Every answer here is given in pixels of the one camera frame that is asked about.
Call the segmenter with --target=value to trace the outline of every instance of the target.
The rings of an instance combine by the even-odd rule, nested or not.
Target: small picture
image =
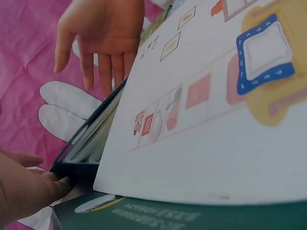
[[[177,131],[179,111],[182,101],[182,85],[175,88],[170,93],[170,101],[166,106],[166,120],[164,128],[164,137],[172,135]]]
[[[225,53],[212,63],[209,94],[209,118],[231,112],[245,102],[237,93],[239,63],[236,49]]]
[[[178,131],[193,128],[206,120],[210,81],[210,68],[206,68],[183,83]]]
[[[158,102],[156,110],[156,118],[152,124],[150,132],[150,142],[154,143],[162,139],[164,136],[164,129],[166,125],[167,107],[171,101],[171,92],[164,95]]]
[[[142,132],[142,137],[147,135],[147,134],[149,134],[150,128],[152,126],[153,118],[154,118],[153,116],[154,116],[153,113],[148,115],[148,116],[146,116],[145,122],[144,122],[143,132]]]
[[[166,58],[170,53],[177,49],[180,40],[181,31],[175,35],[168,43],[165,44],[160,61]]]
[[[155,123],[155,119],[157,117],[156,116],[157,115],[156,114],[157,105],[158,105],[158,102],[155,102],[146,108],[139,147],[142,147],[144,145],[148,145],[151,143],[151,137],[149,134],[152,131],[153,124]]]
[[[145,111],[142,111],[138,113],[134,120],[134,129],[133,129],[133,135],[136,136],[141,132],[142,124],[144,121]]]
[[[143,132],[143,127],[145,123],[146,110],[142,110],[137,113],[134,119],[133,130],[131,128],[131,141],[132,148],[138,148],[140,144],[141,134]]]
[[[196,6],[194,6],[189,12],[187,12],[179,21],[178,29],[181,29],[188,21],[190,21],[196,12]]]

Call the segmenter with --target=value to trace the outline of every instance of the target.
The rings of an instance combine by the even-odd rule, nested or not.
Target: green box
[[[93,199],[88,209],[80,205]],[[307,202],[265,206],[198,206],[98,192],[54,207],[49,230],[305,230]]]

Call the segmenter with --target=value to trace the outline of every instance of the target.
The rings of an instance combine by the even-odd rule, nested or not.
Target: white page
[[[253,1],[227,18],[223,12],[211,16],[217,2],[186,1],[140,49],[108,136],[95,190],[192,204],[307,198],[307,104],[300,100],[307,93],[303,86],[299,91],[290,81],[289,90],[286,87],[282,92],[259,86],[257,91],[272,98],[272,104],[269,109],[259,103],[255,111],[247,104],[257,91],[245,96],[236,92],[236,39],[242,34],[242,21],[251,9],[271,1]],[[293,15],[299,2],[304,4],[276,0],[273,12],[289,2],[289,12],[283,8],[285,16]],[[288,19],[298,22],[301,13]],[[185,17],[187,22],[179,22]],[[292,26],[294,33],[306,34],[306,27],[296,28]],[[157,37],[157,43],[151,44],[154,49],[143,55]],[[307,76],[304,68],[301,72]],[[300,85],[306,83],[304,76]],[[287,104],[292,106],[282,117]],[[269,110],[271,115],[264,116]],[[134,132],[136,115],[142,111],[141,128]]]

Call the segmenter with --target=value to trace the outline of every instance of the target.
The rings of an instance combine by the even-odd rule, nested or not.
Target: white paper
[[[225,22],[223,12],[211,17],[216,1],[189,0],[151,35],[136,57],[119,103],[95,190],[215,205],[307,198],[307,104],[292,106],[277,126],[262,125],[244,98],[235,95],[236,69],[228,68],[236,59],[243,18],[253,7],[270,2],[259,0]],[[195,16],[178,30],[180,19],[194,6]],[[166,56],[165,45],[179,32],[178,46]],[[154,48],[147,49],[155,40]],[[208,98],[196,88],[195,99],[186,106],[187,84],[207,73],[212,78]],[[147,136],[134,136],[136,115],[165,109],[166,97],[174,100],[180,84],[181,99],[165,116],[174,118],[168,123],[171,130],[164,124],[162,137],[154,143]]]

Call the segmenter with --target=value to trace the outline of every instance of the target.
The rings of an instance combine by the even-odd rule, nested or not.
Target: pink square
[[[186,109],[197,106],[209,99],[210,74],[189,86]]]
[[[145,123],[144,123],[143,132],[142,132],[142,137],[147,135],[147,134],[149,134],[150,128],[152,126],[153,116],[154,116],[154,114],[150,114],[149,116],[147,116],[145,118]]]

